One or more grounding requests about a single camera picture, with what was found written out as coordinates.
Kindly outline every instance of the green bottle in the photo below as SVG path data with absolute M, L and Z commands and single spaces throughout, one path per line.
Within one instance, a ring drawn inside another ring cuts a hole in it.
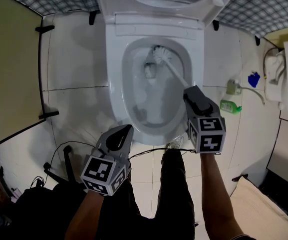
M 241 110 L 241 106 L 237 106 L 233 101 L 222 99 L 220 101 L 220 109 L 234 115 L 238 114 Z

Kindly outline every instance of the toilet bowl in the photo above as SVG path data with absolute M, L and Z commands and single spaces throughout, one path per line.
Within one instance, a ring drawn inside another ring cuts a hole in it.
M 154 65 L 155 77 L 145 77 L 146 63 L 154 64 L 152 48 L 169 49 L 179 74 L 201 89 L 204 29 L 228 1 L 99 0 L 112 109 L 119 125 L 133 125 L 135 141 L 164 145 L 187 129 L 180 81 L 165 65 Z

